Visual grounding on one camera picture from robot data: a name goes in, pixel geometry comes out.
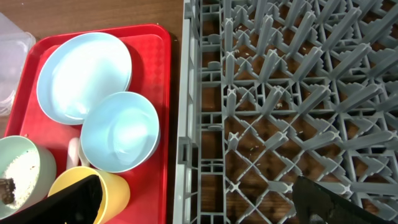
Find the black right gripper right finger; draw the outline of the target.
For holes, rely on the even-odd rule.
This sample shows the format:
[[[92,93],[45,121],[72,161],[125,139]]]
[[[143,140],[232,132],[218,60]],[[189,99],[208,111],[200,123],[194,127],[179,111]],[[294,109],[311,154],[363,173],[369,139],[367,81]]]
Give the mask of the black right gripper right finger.
[[[300,223],[310,223],[312,215],[325,223],[387,223],[304,176],[294,182],[292,197]]]

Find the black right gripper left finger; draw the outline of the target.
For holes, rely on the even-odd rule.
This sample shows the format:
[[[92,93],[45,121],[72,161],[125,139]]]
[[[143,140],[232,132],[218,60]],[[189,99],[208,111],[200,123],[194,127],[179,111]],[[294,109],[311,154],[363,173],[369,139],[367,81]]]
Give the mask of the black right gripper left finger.
[[[94,223],[103,190],[100,178],[89,175],[10,217],[1,224]]]

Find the yellow cup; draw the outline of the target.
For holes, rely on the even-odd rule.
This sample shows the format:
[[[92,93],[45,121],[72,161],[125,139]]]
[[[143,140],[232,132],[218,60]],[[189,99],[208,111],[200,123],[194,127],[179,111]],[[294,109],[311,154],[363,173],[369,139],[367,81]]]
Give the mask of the yellow cup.
[[[73,167],[57,177],[49,190],[48,196],[94,174],[99,176],[103,190],[102,201],[94,223],[106,223],[126,208],[131,195],[129,184],[116,174],[84,166]]]

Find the white plastic spoon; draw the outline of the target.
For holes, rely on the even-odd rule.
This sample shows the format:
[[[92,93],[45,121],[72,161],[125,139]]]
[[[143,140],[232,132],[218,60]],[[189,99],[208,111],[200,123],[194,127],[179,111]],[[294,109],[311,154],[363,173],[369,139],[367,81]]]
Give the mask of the white plastic spoon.
[[[68,143],[66,170],[79,165],[80,139],[72,138]]]

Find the light blue bowl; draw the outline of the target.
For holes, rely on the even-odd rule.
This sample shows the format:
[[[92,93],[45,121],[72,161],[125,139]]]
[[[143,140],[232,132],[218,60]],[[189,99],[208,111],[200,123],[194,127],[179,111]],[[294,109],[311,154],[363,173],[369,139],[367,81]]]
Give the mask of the light blue bowl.
[[[122,173],[141,165],[157,150],[159,116],[146,97],[129,91],[115,93],[88,113],[80,140],[91,165]]]

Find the light blue plate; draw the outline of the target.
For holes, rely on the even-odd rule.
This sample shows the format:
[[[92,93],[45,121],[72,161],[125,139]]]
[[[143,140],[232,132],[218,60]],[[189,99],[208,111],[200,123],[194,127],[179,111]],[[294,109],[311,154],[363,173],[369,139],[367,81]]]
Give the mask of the light blue plate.
[[[45,61],[36,95],[51,120],[79,125],[100,101],[126,91],[132,79],[131,54],[119,38],[89,32],[61,44]]]

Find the grey dishwasher rack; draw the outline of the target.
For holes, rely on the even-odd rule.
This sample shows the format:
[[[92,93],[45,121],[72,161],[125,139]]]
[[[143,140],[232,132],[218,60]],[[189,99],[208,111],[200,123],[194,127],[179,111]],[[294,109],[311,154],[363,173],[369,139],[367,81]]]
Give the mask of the grey dishwasher rack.
[[[297,223],[304,176],[397,222],[397,0],[185,1],[174,223]]]

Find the green bowl with rice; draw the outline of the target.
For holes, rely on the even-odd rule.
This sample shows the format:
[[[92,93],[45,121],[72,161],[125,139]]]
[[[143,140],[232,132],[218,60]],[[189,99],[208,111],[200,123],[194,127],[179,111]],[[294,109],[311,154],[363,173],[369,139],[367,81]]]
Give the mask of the green bowl with rice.
[[[1,203],[1,219],[26,209],[45,198],[55,181],[57,165],[46,148],[23,136],[1,139],[1,178],[15,184],[14,201]]]

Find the clear plastic bin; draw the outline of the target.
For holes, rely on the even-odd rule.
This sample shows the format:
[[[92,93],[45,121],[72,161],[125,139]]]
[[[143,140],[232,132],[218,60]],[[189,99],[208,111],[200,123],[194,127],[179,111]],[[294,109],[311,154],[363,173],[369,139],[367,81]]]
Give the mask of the clear plastic bin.
[[[29,50],[35,37],[1,13],[1,116],[10,114]]]

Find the red serving tray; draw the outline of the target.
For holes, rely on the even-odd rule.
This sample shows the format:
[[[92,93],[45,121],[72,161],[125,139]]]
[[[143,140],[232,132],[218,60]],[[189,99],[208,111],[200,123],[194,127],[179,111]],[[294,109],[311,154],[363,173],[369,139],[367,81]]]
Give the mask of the red serving tray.
[[[123,172],[131,199],[127,207],[110,223],[165,223],[169,149],[170,58],[171,39],[167,30],[156,24],[104,29],[129,49],[132,58],[132,82],[129,91],[146,97],[156,108],[160,123],[160,141],[155,153],[136,168]],[[57,173],[65,170],[67,146],[80,134],[80,126],[56,123],[41,111],[36,84],[50,54],[76,33],[59,34],[38,41],[28,53],[5,136],[21,135],[49,149],[57,162]]]

